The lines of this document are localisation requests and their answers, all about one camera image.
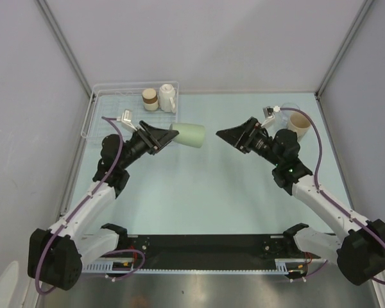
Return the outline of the light green cup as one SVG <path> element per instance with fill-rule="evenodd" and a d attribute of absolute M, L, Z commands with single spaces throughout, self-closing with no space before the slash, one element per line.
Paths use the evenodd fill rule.
<path fill-rule="evenodd" d="M 201 148 L 205 141 L 205 127 L 198 124 L 172 123 L 170 130 L 175 130 L 178 135 L 173 139 L 177 144 L 192 148 Z"/>

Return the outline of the clear glass cup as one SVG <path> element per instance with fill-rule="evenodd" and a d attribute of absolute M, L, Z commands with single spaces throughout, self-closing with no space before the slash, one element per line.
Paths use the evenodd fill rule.
<path fill-rule="evenodd" d="M 300 107 L 295 103 L 284 103 L 280 109 L 281 111 L 277 114 L 277 128 L 287 128 L 293 109 L 299 110 Z"/>

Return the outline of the beige patterned mug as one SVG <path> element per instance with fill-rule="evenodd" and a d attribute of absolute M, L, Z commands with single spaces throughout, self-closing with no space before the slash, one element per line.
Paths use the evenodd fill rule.
<path fill-rule="evenodd" d="M 287 128 L 297 134 L 298 141 L 302 140 L 311 126 L 310 120 L 299 112 L 292 112 L 287 122 Z"/>

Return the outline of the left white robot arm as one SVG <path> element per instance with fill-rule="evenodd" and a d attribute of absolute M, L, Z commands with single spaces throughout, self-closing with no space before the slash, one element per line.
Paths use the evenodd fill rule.
<path fill-rule="evenodd" d="M 106 224 L 94 235 L 83 235 L 123 192 L 130 178 L 128 167 L 146 153 L 157 154 L 179 134 L 144 121 L 139 124 L 128 140 L 113 125 L 115 133 L 103 139 L 92 183 L 75 208 L 49 228 L 38 228 L 30 235 L 28 276 L 34 280 L 38 294 L 48 295 L 55 289 L 68 291 L 84 267 L 104 255 L 120 257 L 128 251 L 126 229 L 117 225 Z"/>

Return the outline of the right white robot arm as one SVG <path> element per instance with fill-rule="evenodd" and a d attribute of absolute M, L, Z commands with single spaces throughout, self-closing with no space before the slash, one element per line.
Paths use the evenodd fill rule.
<path fill-rule="evenodd" d="M 331 234 L 321 233 L 305 224 L 290 228 L 290 237 L 283 241 L 288 256 L 313 253 L 336 264 L 344 277 L 357 286 L 385 270 L 385 222 L 370 221 L 325 192 L 316 175 L 298 158 L 300 145 L 295 132 L 281 129 L 271 137 L 251 117 L 216 135 L 240 152 L 254 152 L 272 163 L 275 183 L 308 206 L 332 230 Z"/>

